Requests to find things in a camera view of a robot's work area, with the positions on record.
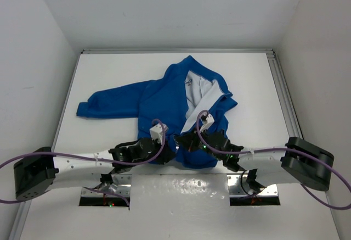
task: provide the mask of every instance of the metal frame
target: metal frame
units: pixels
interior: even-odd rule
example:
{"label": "metal frame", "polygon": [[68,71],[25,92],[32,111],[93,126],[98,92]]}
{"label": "metal frame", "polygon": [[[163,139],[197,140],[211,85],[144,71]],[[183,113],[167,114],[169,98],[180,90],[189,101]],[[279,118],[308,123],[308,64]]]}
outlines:
{"label": "metal frame", "polygon": [[[81,54],[128,54],[128,53],[266,53],[268,63],[271,69],[275,88],[278,93],[280,106],[285,119],[285,124],[290,136],[302,137],[301,130],[297,121],[294,107],[287,89],[287,85],[282,73],[281,66],[272,49],[85,49]],[[73,80],[75,78],[79,57],[76,63],[75,71],[72,76],[71,84],[67,93],[66,101],[61,113],[60,122],[56,131],[53,142],[53,150],[55,149],[58,134],[60,132],[61,123],[65,113],[68,98],[70,96]],[[9,240],[20,240],[24,224],[29,212],[31,201],[21,203],[17,212],[14,225],[12,227]]]}

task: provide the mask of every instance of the blue sleeve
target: blue sleeve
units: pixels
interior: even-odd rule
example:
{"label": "blue sleeve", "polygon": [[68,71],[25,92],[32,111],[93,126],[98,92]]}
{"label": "blue sleeve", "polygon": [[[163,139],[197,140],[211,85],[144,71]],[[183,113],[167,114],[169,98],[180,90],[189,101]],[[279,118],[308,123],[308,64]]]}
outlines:
{"label": "blue sleeve", "polygon": [[94,93],[80,103],[77,116],[86,118],[136,118],[145,88],[151,81],[137,82]]}

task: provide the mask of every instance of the blue hoodie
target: blue hoodie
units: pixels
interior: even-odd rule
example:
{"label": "blue hoodie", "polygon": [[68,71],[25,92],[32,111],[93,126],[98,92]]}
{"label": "blue hoodie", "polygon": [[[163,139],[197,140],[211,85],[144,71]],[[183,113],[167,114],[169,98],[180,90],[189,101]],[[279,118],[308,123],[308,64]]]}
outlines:
{"label": "blue hoodie", "polygon": [[224,113],[237,105],[222,76],[198,63],[192,56],[168,67],[163,78],[137,82],[94,93],[80,103],[77,116],[87,118],[138,118],[138,138],[150,137],[151,122],[168,126],[166,138],[176,161],[192,169],[212,168],[217,160],[197,150],[176,149],[174,135],[191,131],[200,111],[209,110],[214,124],[209,132],[228,128]]}

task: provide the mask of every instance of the white table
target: white table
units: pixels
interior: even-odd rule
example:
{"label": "white table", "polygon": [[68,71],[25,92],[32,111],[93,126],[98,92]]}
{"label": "white table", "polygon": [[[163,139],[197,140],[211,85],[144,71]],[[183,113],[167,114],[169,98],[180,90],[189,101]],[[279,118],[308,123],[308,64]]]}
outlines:
{"label": "white table", "polygon": [[[220,73],[239,103],[226,113],[227,134],[233,143],[278,146],[289,135],[301,134],[270,51],[87,51],[78,61],[54,150],[96,152],[135,140],[137,119],[78,118],[78,103],[98,90],[159,79],[170,64],[189,54]],[[330,210],[299,185],[278,185],[280,206],[229,206],[226,173],[230,171],[221,164],[203,170],[184,169],[176,163],[135,167],[130,211],[78,206],[80,188],[53,190],[22,204],[12,236],[21,240],[338,239]],[[195,181],[201,181],[204,189],[193,186]],[[326,200],[324,193],[317,195]]]}

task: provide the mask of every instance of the white wall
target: white wall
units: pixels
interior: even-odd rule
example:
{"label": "white wall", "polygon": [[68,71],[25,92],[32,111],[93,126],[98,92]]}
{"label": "white wall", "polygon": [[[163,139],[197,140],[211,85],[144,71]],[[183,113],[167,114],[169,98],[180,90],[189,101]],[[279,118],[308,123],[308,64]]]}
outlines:
{"label": "white wall", "polygon": [[74,49],[275,47],[299,0],[45,0]]}
{"label": "white wall", "polygon": [[[335,155],[351,181],[351,0],[301,0],[279,57],[306,140]],[[332,178],[330,202],[351,196]],[[351,238],[351,211],[333,213],[341,239]]]}
{"label": "white wall", "polygon": [[[0,0],[0,161],[51,146],[76,55],[43,0]],[[14,199],[12,166],[0,197]],[[0,239],[17,205],[0,204]]]}

